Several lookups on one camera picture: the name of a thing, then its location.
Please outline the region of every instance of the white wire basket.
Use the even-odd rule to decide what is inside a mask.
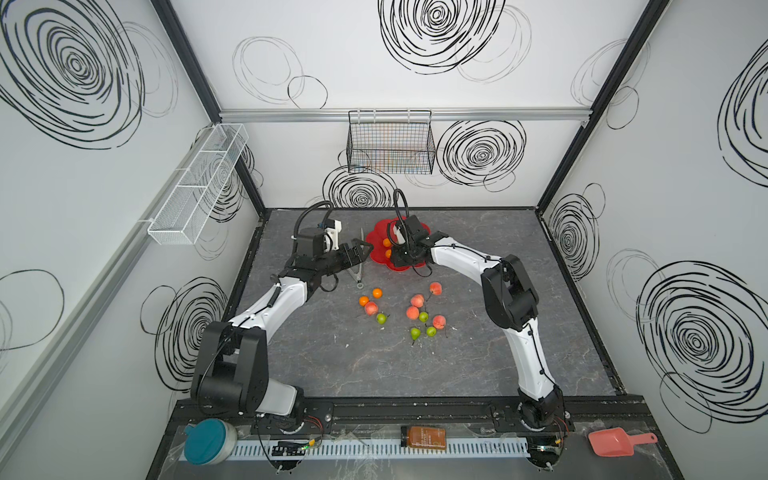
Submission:
[[[218,124],[208,134],[147,233],[160,245],[192,245],[227,185],[248,133],[242,124]]]

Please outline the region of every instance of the black cable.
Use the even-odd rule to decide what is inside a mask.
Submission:
[[[333,274],[333,278],[334,278],[334,279],[336,279],[336,282],[333,284],[333,288],[332,288],[331,290],[326,290],[326,289],[325,289],[325,287],[323,287],[323,280],[322,280],[322,279],[320,279],[320,289],[321,289],[323,292],[328,292],[328,293],[330,293],[330,292],[334,291],[334,290],[336,289],[336,287],[338,287],[338,286],[339,286],[339,277],[337,277],[337,276],[336,276],[336,274],[334,273],[334,274]]]
[[[402,216],[400,215],[400,209],[397,207],[397,197],[402,198],[402,205],[406,208],[406,218],[410,217],[411,212],[408,210],[408,201],[406,200],[406,196],[402,190],[396,188],[395,191],[392,192],[392,202],[395,204],[395,213],[397,214],[397,217],[400,218]]]
[[[390,242],[390,243],[392,243],[392,245],[398,245],[398,246],[400,246],[400,245],[405,245],[405,244],[406,244],[406,242],[405,242],[405,241],[403,241],[402,243],[397,243],[397,242],[395,242],[395,240],[392,238],[392,235],[390,235],[390,234],[389,234],[389,231],[392,229],[392,228],[390,228],[390,227],[392,226],[392,224],[393,224],[393,223],[397,223],[397,220],[392,220],[391,222],[389,222],[388,224],[386,224],[386,237],[387,237],[387,239],[389,240],[389,242]]]
[[[333,250],[333,238],[328,234],[328,232],[323,232],[323,235],[328,237],[328,242],[330,243],[331,247],[328,249],[328,251]]]
[[[325,222],[328,220],[328,217],[330,216],[331,212],[333,212],[333,202],[330,200],[321,200],[317,202],[316,204],[312,204],[309,207],[307,207],[306,210],[304,210],[300,215],[299,218],[296,219],[296,223],[293,225],[293,247],[291,249],[290,257],[288,257],[288,261],[286,261],[285,267],[291,265],[293,262],[293,259],[296,258],[296,250],[298,249],[298,242],[296,241],[296,238],[299,236],[299,228],[301,228],[301,222],[304,220],[304,217],[306,217],[311,211],[316,210],[320,207],[327,206],[328,211],[326,212],[325,216],[323,216],[323,227],[325,227]]]
[[[456,245],[455,243],[451,243],[450,245],[440,245],[440,247],[461,248],[463,250],[469,250],[470,252],[474,253],[475,255],[477,255],[480,258],[482,258],[483,260],[485,260],[486,263],[491,261],[491,260],[493,260],[490,255],[483,255],[482,253],[478,252],[477,250],[473,250],[471,248],[467,248],[467,247],[464,247],[462,245]]]
[[[544,373],[544,376],[547,377],[547,380],[552,382],[553,386],[556,386],[557,382],[555,382],[549,375],[547,375],[547,369],[544,368],[544,362],[541,361],[541,357],[538,354],[538,347],[536,346],[536,340],[533,338],[533,336],[534,336],[534,334],[533,334],[533,327],[531,326],[530,323],[528,324],[528,331],[531,333],[531,339],[533,341],[533,348],[536,351],[536,359],[538,360],[538,365],[541,367],[541,371]]]
[[[264,452],[264,456],[266,456],[266,460],[272,465],[276,470],[280,470],[280,464],[275,462],[270,458],[270,454],[267,452],[267,450],[264,448],[264,443],[261,441],[261,432],[259,432],[259,416],[258,414],[254,417],[254,422],[256,423],[256,436],[259,438],[259,444],[261,445],[261,451]]]
[[[411,265],[411,268],[413,268],[413,271],[416,272],[416,275],[420,276],[421,278],[426,278],[426,277],[432,275],[432,268],[429,266],[429,263],[427,263],[427,262],[424,262],[424,266],[429,268],[429,275],[422,275],[421,273],[419,273],[419,271],[416,269],[415,265]]]

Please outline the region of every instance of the pink scoop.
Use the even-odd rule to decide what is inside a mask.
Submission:
[[[635,445],[658,441],[653,433],[627,435],[624,429],[608,429],[589,434],[592,449],[601,457],[628,457],[634,455]]]

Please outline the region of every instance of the wall-mounted basket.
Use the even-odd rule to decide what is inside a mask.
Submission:
[[[147,232],[160,245],[192,245],[227,184],[248,133],[242,124],[211,129]]]
[[[435,139],[429,110],[351,110],[346,163],[351,174],[431,174]]]

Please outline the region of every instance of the black circle drawing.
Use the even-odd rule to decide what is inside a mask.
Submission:
[[[2,3],[0,98],[37,129],[76,148],[124,145],[141,122],[144,74],[104,0]]]
[[[638,304],[637,298],[644,282],[654,274],[660,275],[658,270],[659,266],[647,253],[631,248],[617,252],[608,261],[605,269],[608,294],[628,319],[636,320],[638,306],[645,307]]]
[[[584,105],[585,107],[592,106],[594,99],[598,96],[605,79],[611,72],[616,59],[626,43],[626,38],[612,41],[590,55],[590,57],[581,64],[581,67],[578,69],[571,82],[571,96],[577,103]],[[633,89],[637,87],[637,83],[643,77],[643,72],[645,71],[649,59],[650,45],[646,43],[643,45],[640,54],[638,54],[637,60],[632,65],[629,72],[624,76],[624,80],[621,82],[619,90],[617,90],[616,94],[611,99],[611,105],[621,104],[630,96],[631,91],[624,90],[621,87],[628,86]]]
[[[250,53],[268,65],[254,65],[248,60]],[[299,57],[285,41],[274,37],[249,37],[235,47],[232,54],[232,69],[237,83],[254,97],[271,104],[285,104],[288,97],[288,82],[302,77],[303,70]],[[304,82],[296,85],[295,95],[301,95]]]
[[[206,222],[197,242],[194,244],[195,251],[200,258],[210,262],[224,253],[227,248],[227,242],[230,238],[229,222]]]
[[[605,212],[605,191],[603,186],[592,182],[584,187],[581,196],[586,199],[581,212],[592,220],[600,218],[603,212]]]
[[[296,93],[297,86],[303,85],[302,92]],[[291,103],[296,105],[297,108],[323,108],[328,102],[328,89],[317,78],[312,75],[301,75],[300,77],[293,77],[288,81],[288,98]]]
[[[502,15],[498,4],[496,0],[379,0],[382,40],[392,58],[409,70],[443,73],[471,60],[488,44]]]
[[[637,298],[637,332],[662,378],[665,405],[677,397],[698,412],[681,418],[680,406],[668,406],[683,427],[706,433],[703,415],[748,423],[768,413],[766,312],[762,297],[712,263],[669,263],[646,281]]]
[[[618,89],[614,101],[608,105],[605,112],[605,123],[611,130],[621,130],[634,120],[638,108],[640,108],[640,95],[637,90],[625,85]]]
[[[30,299],[35,299],[34,308]],[[17,270],[0,277],[0,372],[7,352],[33,346],[56,330],[64,306],[64,289],[47,270]]]
[[[179,98],[174,56],[149,28],[136,22],[123,22],[123,28],[136,48],[144,73],[144,113],[164,117],[174,111]]]
[[[251,173],[251,177],[254,178],[256,188],[261,188],[264,183],[263,175],[256,169],[256,161],[253,158],[253,152],[245,146],[242,153],[240,153],[240,160],[243,161],[247,170]],[[243,206],[244,201],[250,201],[248,193],[245,191],[243,182],[240,181],[240,177],[237,176],[237,172],[232,170],[229,179],[227,180],[224,188],[221,191],[221,195],[216,199],[213,209],[210,212],[210,218],[216,222],[228,222],[235,218],[237,212]]]
[[[296,51],[280,38],[245,38],[232,54],[232,69],[243,90],[261,101],[299,108],[322,108],[328,101],[326,86],[304,74]]]
[[[498,30],[488,43],[469,60],[458,66],[467,80],[492,83],[511,74],[531,50],[531,22],[519,8],[496,5],[502,10]]]
[[[395,181],[372,168],[358,170],[351,174],[346,165],[334,168],[323,181],[323,200],[331,200],[337,208],[391,207]]]
[[[437,188],[447,184],[450,180],[439,174],[419,175],[405,174],[406,180],[414,187],[419,188]]]
[[[717,115],[717,144],[728,167],[768,187],[768,136],[761,119],[768,105],[768,41],[728,88]]]
[[[502,191],[515,181],[526,140],[519,121],[457,121],[440,137],[437,165],[454,184]]]
[[[159,308],[155,313],[147,311],[147,304],[159,304],[151,297],[168,297],[169,289],[175,292],[162,285],[147,295],[141,304],[140,325],[154,335],[154,365],[161,382],[171,390],[189,392],[203,330],[222,320],[227,295],[215,280],[199,276],[175,292],[171,302],[161,306],[162,312]],[[148,329],[155,324],[155,331]]]
[[[589,200],[579,194],[565,195],[549,217],[549,229],[574,280],[587,276],[598,261],[600,234]]]

